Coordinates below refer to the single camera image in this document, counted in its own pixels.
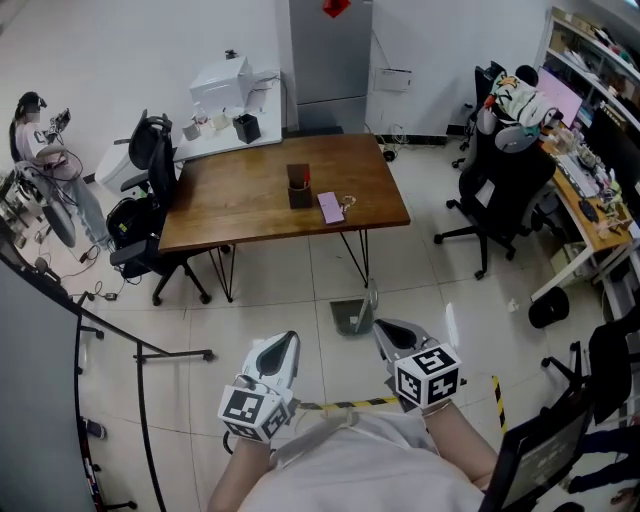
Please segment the grey board on wheeled stand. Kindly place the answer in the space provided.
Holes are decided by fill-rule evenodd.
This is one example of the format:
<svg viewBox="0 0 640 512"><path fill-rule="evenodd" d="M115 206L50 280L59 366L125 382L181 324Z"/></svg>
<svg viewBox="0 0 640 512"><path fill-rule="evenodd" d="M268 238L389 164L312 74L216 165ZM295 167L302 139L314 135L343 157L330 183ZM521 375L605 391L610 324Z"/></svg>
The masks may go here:
<svg viewBox="0 0 640 512"><path fill-rule="evenodd" d="M158 509L166 512L146 414L143 366L179 359L54 292L0 254L0 512L109 512L79 407L85 320L134 344L140 428Z"/></svg>

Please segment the black pen holder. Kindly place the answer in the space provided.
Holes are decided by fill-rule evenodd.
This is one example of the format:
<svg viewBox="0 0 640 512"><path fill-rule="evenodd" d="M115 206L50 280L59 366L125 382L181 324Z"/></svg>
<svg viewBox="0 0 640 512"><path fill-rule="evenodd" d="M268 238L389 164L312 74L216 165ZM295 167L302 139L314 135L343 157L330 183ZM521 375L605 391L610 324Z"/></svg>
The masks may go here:
<svg viewBox="0 0 640 512"><path fill-rule="evenodd" d="M251 144L261 137L259 122L254 115L245 113L235 117L233 126L238 139L245 144Z"/></svg>

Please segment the white printer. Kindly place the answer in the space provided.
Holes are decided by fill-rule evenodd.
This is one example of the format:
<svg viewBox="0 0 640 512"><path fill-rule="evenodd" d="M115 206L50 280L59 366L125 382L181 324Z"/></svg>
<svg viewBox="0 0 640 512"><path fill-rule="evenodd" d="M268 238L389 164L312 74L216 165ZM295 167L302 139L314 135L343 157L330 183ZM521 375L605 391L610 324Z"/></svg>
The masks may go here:
<svg viewBox="0 0 640 512"><path fill-rule="evenodd" d="M246 56L223 60L205 67L190 85L195 106L205 111L244 108L254 83Z"/></svg>

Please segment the person's right forearm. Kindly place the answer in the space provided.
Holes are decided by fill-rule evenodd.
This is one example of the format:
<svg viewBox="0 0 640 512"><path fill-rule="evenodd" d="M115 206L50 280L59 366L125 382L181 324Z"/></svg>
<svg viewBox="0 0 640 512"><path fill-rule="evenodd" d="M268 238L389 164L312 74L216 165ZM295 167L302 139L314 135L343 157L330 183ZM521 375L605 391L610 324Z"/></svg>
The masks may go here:
<svg viewBox="0 0 640 512"><path fill-rule="evenodd" d="M486 491L498 454L450 400L422 411L426 429L442 458L461 470L473 485Z"/></svg>

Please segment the black framed screen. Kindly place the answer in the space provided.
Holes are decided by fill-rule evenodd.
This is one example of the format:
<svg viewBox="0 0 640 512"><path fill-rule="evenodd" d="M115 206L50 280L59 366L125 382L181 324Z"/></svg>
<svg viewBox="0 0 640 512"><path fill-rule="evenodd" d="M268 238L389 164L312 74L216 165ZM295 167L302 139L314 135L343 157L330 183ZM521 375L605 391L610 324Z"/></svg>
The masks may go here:
<svg viewBox="0 0 640 512"><path fill-rule="evenodd" d="M592 418L593 401L582 392L507 431L478 512L532 512L578 460Z"/></svg>

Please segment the white side desk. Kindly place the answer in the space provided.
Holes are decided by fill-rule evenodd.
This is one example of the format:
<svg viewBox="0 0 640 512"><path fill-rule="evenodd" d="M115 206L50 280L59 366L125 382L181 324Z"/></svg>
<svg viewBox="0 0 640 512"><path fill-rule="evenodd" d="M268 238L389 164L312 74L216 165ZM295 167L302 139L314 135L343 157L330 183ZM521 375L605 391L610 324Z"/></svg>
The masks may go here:
<svg viewBox="0 0 640 512"><path fill-rule="evenodd" d="M182 136L174 153L174 161L190 160L212 156L250 147L278 144L282 141L282 82L281 71L271 69L259 72L253 90L249 93L246 109L242 113L254 115L259 122L261 137L251 144L238 139L232 122L232 114L239 110L222 110L230 118L230 124L222 131L215 131L209 124L201 124L201 135L194 141Z"/></svg>

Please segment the person's left forearm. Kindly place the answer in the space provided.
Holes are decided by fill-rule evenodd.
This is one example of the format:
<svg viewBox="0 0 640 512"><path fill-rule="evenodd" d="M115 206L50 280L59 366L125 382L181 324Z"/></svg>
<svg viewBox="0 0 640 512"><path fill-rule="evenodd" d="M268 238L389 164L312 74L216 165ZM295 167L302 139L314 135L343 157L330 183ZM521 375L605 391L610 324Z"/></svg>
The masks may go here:
<svg viewBox="0 0 640 512"><path fill-rule="evenodd" d="M256 483L269 471L269 444L240 438L208 503L207 512L238 512Z"/></svg>

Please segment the grey refrigerator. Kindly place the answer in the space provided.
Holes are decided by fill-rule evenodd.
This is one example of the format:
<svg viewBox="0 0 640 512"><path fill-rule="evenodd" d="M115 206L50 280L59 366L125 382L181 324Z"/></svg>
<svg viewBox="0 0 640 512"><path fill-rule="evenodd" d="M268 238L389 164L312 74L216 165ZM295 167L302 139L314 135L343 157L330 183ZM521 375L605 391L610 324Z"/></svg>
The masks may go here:
<svg viewBox="0 0 640 512"><path fill-rule="evenodd" d="M350 0L338 17L324 0L289 0L298 125L302 130L365 130L372 0Z"/></svg>

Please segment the person's white shirt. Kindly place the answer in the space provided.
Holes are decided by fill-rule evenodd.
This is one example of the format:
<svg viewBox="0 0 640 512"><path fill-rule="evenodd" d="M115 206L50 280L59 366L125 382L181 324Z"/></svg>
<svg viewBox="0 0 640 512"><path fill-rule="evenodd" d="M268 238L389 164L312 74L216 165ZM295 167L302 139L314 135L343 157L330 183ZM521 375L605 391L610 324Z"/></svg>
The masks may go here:
<svg viewBox="0 0 640 512"><path fill-rule="evenodd" d="M479 512L483 499L422 419L353 412L278 448L239 512Z"/></svg>

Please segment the black chair with grey headrest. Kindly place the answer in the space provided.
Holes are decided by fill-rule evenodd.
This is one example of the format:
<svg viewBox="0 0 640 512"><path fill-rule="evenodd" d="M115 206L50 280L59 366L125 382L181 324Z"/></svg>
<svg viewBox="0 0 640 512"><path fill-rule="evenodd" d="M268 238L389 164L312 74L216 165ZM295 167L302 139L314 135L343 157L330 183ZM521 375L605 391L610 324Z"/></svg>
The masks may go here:
<svg viewBox="0 0 640 512"><path fill-rule="evenodd" d="M473 163L462 171L459 197L446 201L446 207L457 209L469 225L434 235L441 244L447 238L475 235L480 242L480 280L488 269L487 243L492 240L506 250L512 260L515 237L523 233L523 221L534 198L552 179L556 164L542 147L534 143L517 153L506 153L496 146L497 134L476 132L476 154Z"/></svg>

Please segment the black mesh office chair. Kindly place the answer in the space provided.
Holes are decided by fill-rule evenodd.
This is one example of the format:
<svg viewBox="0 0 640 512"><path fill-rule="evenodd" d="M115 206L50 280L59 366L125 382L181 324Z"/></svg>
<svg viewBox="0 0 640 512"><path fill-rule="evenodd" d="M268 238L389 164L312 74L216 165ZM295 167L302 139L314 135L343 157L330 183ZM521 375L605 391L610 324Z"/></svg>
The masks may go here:
<svg viewBox="0 0 640 512"><path fill-rule="evenodd" d="M112 267L125 280L133 280L148 273L160 276L152 304L162 303L160 294L176 269L184 270L200 293L200 301L207 304L211 295L206 292L191 269L188 260L201 253L198 249L161 252L160 238L177 187L176 169L171 141L172 122L166 115L141 114L128 140L128 156L139 174L121 185L123 192L137 189L140 194L126 197L112 209L106 226L115 249L110 254Z"/></svg>

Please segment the white floor unit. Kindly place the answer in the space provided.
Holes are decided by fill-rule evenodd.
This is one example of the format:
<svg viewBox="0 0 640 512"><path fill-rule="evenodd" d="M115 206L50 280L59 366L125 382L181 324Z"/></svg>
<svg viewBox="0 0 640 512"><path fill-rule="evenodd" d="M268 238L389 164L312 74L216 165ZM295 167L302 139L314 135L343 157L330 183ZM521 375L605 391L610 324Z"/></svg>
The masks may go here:
<svg viewBox="0 0 640 512"><path fill-rule="evenodd" d="M95 171L94 178L100 186L118 197L136 197L141 192L139 187L122 192L121 186L141 173L129 158L128 145L118 144L108 148Z"/></svg>

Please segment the wooden desk with white legs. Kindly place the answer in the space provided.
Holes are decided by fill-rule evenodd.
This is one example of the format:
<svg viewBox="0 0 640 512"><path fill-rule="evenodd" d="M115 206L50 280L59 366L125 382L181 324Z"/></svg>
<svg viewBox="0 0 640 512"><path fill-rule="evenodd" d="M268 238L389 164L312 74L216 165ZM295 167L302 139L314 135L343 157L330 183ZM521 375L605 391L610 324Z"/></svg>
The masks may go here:
<svg viewBox="0 0 640 512"><path fill-rule="evenodd" d="M632 228L636 226L633 221L620 224L612 216L607 216L602 211L602 201L597 197L586 199L597 215L595 221L589 220L580 208L582 198L559 167L556 168L551 183L579 231L584 247L553 278L531 295L532 302L539 300L552 288L566 284L568 279L587 263L590 263L591 267L584 278L593 282L602 281L624 258L632 256L640 249L640 234L633 233Z"/></svg>

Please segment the pink notebook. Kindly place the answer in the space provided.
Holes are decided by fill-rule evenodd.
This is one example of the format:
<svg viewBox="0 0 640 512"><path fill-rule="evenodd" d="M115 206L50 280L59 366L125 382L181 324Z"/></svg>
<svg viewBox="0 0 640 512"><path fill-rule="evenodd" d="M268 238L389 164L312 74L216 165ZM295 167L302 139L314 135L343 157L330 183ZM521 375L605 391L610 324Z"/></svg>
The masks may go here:
<svg viewBox="0 0 640 512"><path fill-rule="evenodd" d="M327 225L339 224L345 221L342 206L334 192L319 193L317 200Z"/></svg>

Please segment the brown pen holder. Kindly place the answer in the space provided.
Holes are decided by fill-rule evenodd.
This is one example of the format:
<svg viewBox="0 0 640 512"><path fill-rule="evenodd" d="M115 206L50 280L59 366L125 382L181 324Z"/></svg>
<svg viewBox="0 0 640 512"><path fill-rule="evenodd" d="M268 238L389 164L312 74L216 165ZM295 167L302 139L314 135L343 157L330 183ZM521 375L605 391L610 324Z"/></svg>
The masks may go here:
<svg viewBox="0 0 640 512"><path fill-rule="evenodd" d="M288 197L292 210L308 209L313 206L311 174L308 164L288 164Z"/></svg>

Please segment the black monitor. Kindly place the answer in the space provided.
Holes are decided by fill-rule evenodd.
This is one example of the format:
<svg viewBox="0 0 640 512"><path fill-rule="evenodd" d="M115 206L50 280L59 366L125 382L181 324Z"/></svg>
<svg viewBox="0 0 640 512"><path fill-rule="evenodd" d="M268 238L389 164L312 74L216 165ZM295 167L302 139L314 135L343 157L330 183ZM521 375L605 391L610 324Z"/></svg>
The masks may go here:
<svg viewBox="0 0 640 512"><path fill-rule="evenodd" d="M585 143L615 172L627 207L634 217L640 217L640 148L604 108L594 112Z"/></svg>

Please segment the white wall file holder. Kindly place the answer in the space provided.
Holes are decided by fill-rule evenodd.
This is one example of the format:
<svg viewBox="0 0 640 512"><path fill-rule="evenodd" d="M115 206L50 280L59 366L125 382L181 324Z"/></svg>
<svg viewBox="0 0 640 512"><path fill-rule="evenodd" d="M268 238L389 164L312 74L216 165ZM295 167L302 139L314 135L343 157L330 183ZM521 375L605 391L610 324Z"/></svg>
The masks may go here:
<svg viewBox="0 0 640 512"><path fill-rule="evenodd" d="M410 70L377 68L374 78L374 90L405 93L411 89L412 75Z"/></svg>

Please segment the black waste bin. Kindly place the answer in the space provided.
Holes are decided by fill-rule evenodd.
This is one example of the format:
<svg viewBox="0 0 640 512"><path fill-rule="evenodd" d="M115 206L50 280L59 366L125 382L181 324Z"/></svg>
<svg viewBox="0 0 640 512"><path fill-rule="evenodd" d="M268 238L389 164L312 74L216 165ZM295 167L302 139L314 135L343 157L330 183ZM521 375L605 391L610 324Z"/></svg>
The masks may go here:
<svg viewBox="0 0 640 512"><path fill-rule="evenodd" d="M560 287L553 287L531 304L528 318L534 328L543 329L565 320L569 316L569 311L570 304L566 292Z"/></svg>

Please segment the yellow black floor tape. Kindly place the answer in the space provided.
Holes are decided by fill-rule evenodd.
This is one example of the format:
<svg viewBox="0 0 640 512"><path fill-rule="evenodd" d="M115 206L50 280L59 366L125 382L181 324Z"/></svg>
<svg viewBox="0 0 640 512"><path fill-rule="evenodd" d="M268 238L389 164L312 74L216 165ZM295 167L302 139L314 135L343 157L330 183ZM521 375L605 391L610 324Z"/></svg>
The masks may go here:
<svg viewBox="0 0 640 512"><path fill-rule="evenodd" d="M500 429L502 432L502 436L504 437L505 434L507 433L508 426L506 422L506 414L504 409L504 401L503 401L502 391L500 387L500 382L496 375L492 375L491 379L492 379L492 384L494 389L496 405L498 407L498 418L499 418Z"/></svg>
<svg viewBox="0 0 640 512"><path fill-rule="evenodd" d="M361 401L341 401L324 404L314 402L300 402L297 408L304 411L332 411L339 409L366 408L398 403L399 400L396 397L390 396Z"/></svg>

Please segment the white storage shelf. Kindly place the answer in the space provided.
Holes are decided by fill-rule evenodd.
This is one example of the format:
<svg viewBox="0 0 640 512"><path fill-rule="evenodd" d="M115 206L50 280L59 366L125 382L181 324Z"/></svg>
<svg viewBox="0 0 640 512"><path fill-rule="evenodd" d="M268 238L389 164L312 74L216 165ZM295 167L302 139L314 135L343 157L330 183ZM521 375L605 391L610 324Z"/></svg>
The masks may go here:
<svg viewBox="0 0 640 512"><path fill-rule="evenodd" d="M640 133L640 63L598 25L549 8L536 65L581 98L576 118L583 126L603 107L623 130Z"/></svg>

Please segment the wooden table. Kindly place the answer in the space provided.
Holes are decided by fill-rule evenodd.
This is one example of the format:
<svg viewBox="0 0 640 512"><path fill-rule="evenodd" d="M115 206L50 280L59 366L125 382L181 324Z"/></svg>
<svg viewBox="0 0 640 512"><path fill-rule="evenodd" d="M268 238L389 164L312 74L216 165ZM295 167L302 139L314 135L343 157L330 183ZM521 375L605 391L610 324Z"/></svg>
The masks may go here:
<svg viewBox="0 0 640 512"><path fill-rule="evenodd" d="M344 220L329 224L319 203L294 209L289 169L301 170L313 196L334 193L355 200ZM354 261L369 279L369 233L404 227L410 217L376 138L333 134L220 153L184 164L164 222L163 253L337 233L359 235Z"/></svg>

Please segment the colourful patterned garment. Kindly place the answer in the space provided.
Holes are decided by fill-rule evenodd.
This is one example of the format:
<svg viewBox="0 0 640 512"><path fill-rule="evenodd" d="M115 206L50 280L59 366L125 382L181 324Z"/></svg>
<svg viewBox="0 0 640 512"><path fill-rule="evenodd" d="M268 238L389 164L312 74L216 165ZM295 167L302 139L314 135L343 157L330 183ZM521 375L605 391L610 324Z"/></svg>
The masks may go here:
<svg viewBox="0 0 640 512"><path fill-rule="evenodd" d="M554 118L563 116L544 92L506 72L501 72L494 80L484 107L500 112L507 121L520 125L527 134L535 136Z"/></svg>

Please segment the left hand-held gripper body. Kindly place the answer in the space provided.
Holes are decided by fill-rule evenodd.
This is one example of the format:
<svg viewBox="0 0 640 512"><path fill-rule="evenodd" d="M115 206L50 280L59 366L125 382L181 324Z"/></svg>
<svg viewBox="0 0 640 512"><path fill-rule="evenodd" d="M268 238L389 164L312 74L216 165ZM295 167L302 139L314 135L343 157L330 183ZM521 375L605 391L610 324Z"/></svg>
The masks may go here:
<svg viewBox="0 0 640 512"><path fill-rule="evenodd" d="M294 408L291 389L239 374L232 385L225 386L217 416L230 434L270 444L290 422Z"/></svg>

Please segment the pink screen monitor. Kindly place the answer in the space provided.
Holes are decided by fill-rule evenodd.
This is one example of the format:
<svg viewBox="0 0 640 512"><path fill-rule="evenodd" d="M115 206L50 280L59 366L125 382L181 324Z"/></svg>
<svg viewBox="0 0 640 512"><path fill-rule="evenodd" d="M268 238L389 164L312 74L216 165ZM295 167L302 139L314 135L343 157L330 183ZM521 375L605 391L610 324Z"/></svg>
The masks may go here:
<svg viewBox="0 0 640 512"><path fill-rule="evenodd" d="M537 89L558 108L562 122L571 128L582 107L582 98L543 67L538 69Z"/></svg>

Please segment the white keyboard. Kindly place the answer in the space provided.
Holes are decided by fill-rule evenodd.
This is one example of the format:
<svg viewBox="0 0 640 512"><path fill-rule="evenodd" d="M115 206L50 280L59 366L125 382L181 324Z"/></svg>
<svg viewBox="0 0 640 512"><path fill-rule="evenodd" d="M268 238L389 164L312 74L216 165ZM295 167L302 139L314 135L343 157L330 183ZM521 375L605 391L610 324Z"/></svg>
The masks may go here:
<svg viewBox="0 0 640 512"><path fill-rule="evenodd" d="M556 162L561 173L581 198L595 198L598 195L598 189L594 180L589 178L583 168L576 164L569 155L558 155Z"/></svg>

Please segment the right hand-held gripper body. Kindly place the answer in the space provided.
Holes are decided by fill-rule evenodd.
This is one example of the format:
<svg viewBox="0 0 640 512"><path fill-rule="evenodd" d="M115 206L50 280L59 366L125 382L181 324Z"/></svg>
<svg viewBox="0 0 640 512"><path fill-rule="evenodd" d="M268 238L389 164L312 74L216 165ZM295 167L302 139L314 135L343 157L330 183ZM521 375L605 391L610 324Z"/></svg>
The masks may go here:
<svg viewBox="0 0 640 512"><path fill-rule="evenodd" d="M387 369L392 392L404 412L441 405L452 399L461 386L461 360L447 343L403 355L394 353Z"/></svg>

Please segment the black swivel chair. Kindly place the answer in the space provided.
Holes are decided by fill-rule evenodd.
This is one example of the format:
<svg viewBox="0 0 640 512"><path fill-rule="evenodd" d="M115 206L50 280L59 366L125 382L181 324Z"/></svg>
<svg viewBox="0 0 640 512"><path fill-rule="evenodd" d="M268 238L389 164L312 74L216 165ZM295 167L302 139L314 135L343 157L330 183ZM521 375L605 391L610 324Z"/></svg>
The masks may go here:
<svg viewBox="0 0 640 512"><path fill-rule="evenodd" d="M571 370L555 357L542 360L544 368L553 365L568 380L569 388L561 399L583 388L593 402L593 419L602 424L629 398L632 387L631 363L640 361L640 352L631 354L627 344L629 334L640 331L640 305L635 305L624 317L597 327L588 346L590 374L581 368L581 344L576 341L570 351L576 354Z"/></svg>

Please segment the grey headrest pillow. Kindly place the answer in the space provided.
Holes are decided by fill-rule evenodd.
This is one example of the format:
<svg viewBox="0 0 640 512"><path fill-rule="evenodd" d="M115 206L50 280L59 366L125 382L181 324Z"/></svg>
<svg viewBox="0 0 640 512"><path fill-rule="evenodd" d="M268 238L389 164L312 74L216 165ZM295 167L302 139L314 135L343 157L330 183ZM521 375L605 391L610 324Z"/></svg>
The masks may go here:
<svg viewBox="0 0 640 512"><path fill-rule="evenodd" d="M520 125L502 128L496 133L496 148L506 154L520 153L538 140L535 134L528 134Z"/></svg>

